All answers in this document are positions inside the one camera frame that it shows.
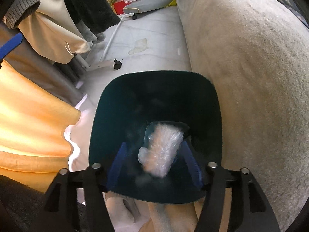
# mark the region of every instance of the silver bolt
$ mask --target silver bolt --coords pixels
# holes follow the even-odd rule
[[[250,173],[250,170],[246,167],[243,167],[241,170],[240,170],[243,174],[249,174]]]
[[[215,162],[209,162],[208,166],[211,167],[211,168],[216,168],[218,166],[218,164],[215,163]]]
[[[99,169],[99,168],[101,167],[101,164],[100,164],[100,163],[93,163],[93,164],[91,165],[91,167],[92,167],[93,169]]]
[[[68,169],[67,169],[67,168],[61,168],[61,169],[59,170],[59,173],[62,174],[62,175],[65,175],[67,172],[68,172]]]

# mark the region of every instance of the orange curtain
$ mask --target orange curtain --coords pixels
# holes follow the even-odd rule
[[[0,174],[45,191],[68,167],[71,144],[64,130],[81,112],[15,71],[0,69]]]

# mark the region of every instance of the gray cushion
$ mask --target gray cushion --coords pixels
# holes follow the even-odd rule
[[[173,0],[140,0],[129,4],[123,8],[125,14],[143,13],[155,9],[163,8],[169,5]]]

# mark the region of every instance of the black caster wheel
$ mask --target black caster wheel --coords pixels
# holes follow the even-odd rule
[[[118,61],[117,59],[115,59],[114,62],[115,62],[114,69],[119,70],[122,66],[122,63],[120,61]]]

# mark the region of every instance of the white tile floor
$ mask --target white tile floor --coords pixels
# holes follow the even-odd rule
[[[106,31],[106,40],[95,45],[86,61],[91,65],[102,62],[102,54],[114,27]],[[191,70],[188,50],[177,7],[168,7],[144,13],[136,20],[125,19],[110,46],[106,60],[116,58],[122,68],[112,66],[86,72],[81,79],[81,90],[86,94],[79,109],[80,121],[72,127],[70,138],[77,145],[70,160],[72,170],[82,170],[88,166],[88,151],[95,110],[106,85],[114,78],[132,72],[147,70]],[[146,210],[145,203],[137,202],[139,209]],[[141,211],[143,217],[130,228],[117,232],[136,232],[148,219],[149,214]]]

